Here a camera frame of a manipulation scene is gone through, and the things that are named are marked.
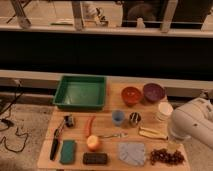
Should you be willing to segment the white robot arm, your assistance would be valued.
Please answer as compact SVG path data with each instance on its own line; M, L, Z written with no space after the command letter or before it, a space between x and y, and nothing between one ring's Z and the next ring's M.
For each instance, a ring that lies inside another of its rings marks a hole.
M195 98L173 110L167 124L169 153L174 153L191 137L213 150L213 105Z

